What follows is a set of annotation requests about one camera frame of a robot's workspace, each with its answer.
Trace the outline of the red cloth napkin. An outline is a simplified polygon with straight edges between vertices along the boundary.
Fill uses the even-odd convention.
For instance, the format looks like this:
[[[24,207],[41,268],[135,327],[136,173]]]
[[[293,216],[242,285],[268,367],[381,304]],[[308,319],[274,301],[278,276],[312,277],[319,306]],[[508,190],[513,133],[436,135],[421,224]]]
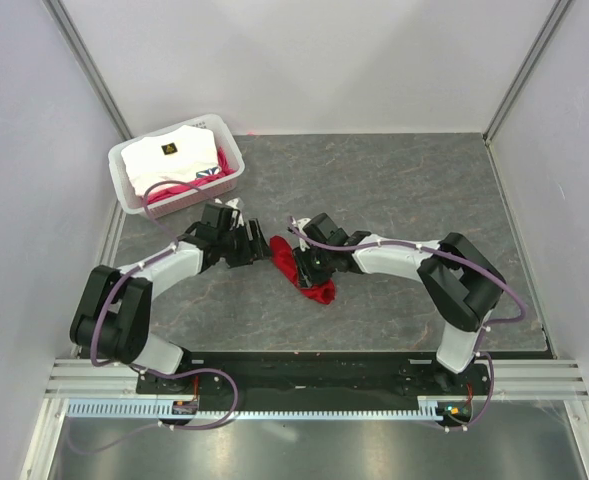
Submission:
[[[303,296],[323,305],[329,305],[334,301],[336,288],[332,280],[309,288],[299,285],[299,275],[293,251],[283,237],[272,236],[269,240],[269,247],[272,251],[272,263]]]

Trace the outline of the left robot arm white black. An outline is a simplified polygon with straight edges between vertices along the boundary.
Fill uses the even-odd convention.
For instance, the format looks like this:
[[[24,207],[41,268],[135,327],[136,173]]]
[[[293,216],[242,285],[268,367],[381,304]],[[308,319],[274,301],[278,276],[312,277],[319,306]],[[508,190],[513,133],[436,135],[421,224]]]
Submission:
[[[272,256],[257,219],[244,219],[236,199],[210,203],[201,219],[160,252],[136,263],[95,267],[73,317],[69,336],[96,366],[120,362],[158,374],[172,393],[193,382],[189,352],[150,332],[153,301],[176,284],[223,260],[230,268]]]

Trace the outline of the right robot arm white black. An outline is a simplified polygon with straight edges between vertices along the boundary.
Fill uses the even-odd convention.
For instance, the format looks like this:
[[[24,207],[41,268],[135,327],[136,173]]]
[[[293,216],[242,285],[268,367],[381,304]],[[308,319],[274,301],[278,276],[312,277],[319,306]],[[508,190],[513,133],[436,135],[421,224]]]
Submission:
[[[291,221],[298,286],[320,287],[336,272],[388,275],[423,285],[445,327],[432,381],[441,392],[457,392],[468,381],[481,328],[496,307],[502,275],[459,233],[426,243],[387,239],[368,231],[351,235],[325,213]]]

